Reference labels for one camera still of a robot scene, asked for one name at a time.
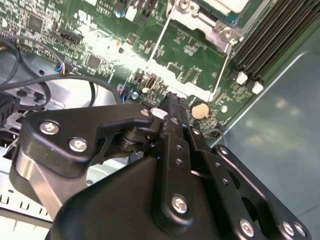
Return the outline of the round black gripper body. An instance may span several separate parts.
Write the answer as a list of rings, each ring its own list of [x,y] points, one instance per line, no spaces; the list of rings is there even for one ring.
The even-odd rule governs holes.
[[[71,197],[59,210],[51,240],[172,240],[158,228],[152,213],[155,158],[138,160]],[[203,181],[189,174],[182,187],[193,191],[194,220],[179,240],[230,240],[231,228],[214,215]]]

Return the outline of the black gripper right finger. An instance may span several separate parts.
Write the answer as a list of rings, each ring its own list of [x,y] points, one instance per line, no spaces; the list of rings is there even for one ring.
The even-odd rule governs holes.
[[[191,168],[200,173],[222,240],[310,240],[307,227],[226,146],[209,147],[178,100]]]

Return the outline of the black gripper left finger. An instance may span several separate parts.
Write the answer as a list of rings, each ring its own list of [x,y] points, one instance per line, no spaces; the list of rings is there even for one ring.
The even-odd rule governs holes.
[[[154,158],[161,166],[153,220],[163,232],[185,232],[195,218],[195,196],[182,186],[192,165],[178,100],[168,94],[155,109],[116,104],[30,114],[22,122],[11,180],[21,182],[20,192],[31,190],[53,224],[71,197],[130,164]]]

